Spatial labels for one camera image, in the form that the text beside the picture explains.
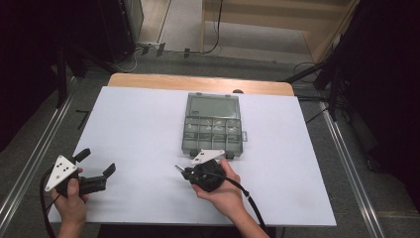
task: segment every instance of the hand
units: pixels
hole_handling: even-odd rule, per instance
[[[61,226],[58,237],[79,237],[86,222],[86,205],[87,195],[79,197],[79,184],[76,178],[72,178],[68,182],[67,198],[60,196],[55,204],[59,215],[61,216]],[[52,190],[52,199],[59,196],[58,192]]]
[[[235,174],[226,159],[220,160],[219,164],[225,171],[226,177],[241,183],[241,178]],[[246,212],[244,203],[242,201],[241,190],[229,181],[225,180],[216,189],[211,192],[204,191],[200,186],[194,184],[192,186],[197,193],[197,196],[206,199],[213,203],[216,209],[223,215],[229,217],[231,220],[236,215],[242,215]]]
[[[220,160],[219,164],[225,171],[227,178],[241,183],[241,178],[235,174],[226,159]],[[203,190],[197,184],[194,184],[192,187],[198,197],[209,200],[220,213],[227,216],[239,229],[244,238],[268,237],[245,209],[241,190],[229,181],[223,181],[222,185],[211,192]]]

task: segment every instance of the plastic organizer box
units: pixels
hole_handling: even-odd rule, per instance
[[[182,152],[192,157],[201,150],[224,150],[226,158],[243,152],[238,96],[188,93]]]

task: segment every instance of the metal frame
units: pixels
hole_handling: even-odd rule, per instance
[[[25,195],[32,179],[34,178],[35,173],[38,170],[41,162],[43,161],[44,155],[47,152],[47,149],[50,146],[50,143],[53,141],[54,135],[64,118],[69,105],[73,99],[74,92],[78,86],[78,81],[75,77],[71,79],[69,84],[69,95],[67,99],[63,102],[62,106],[58,108],[52,116],[49,125],[43,133],[40,141],[33,150],[31,156],[29,157],[25,167],[22,169],[21,174],[13,185],[11,191],[4,200],[1,209],[0,209],[0,237],[3,237],[6,232],[7,227],[9,226],[10,221],[13,218],[16,210],[22,198]]]
[[[326,108],[326,103],[320,103],[321,109]],[[352,186],[353,193],[358,202],[359,208],[361,210],[362,216],[367,225],[367,230],[370,234],[370,237],[374,238],[384,238],[385,234],[379,223],[376,212],[368,198],[368,194],[365,190],[365,187],[359,177],[359,174],[356,170],[355,165],[353,164],[352,156],[347,149],[346,143],[340,132],[340,128],[336,121],[333,121],[331,115],[324,111],[324,118],[327,122],[328,128],[330,129],[331,136],[336,145],[337,151],[339,153],[340,159],[342,160],[343,167],[346,171],[349,183]]]

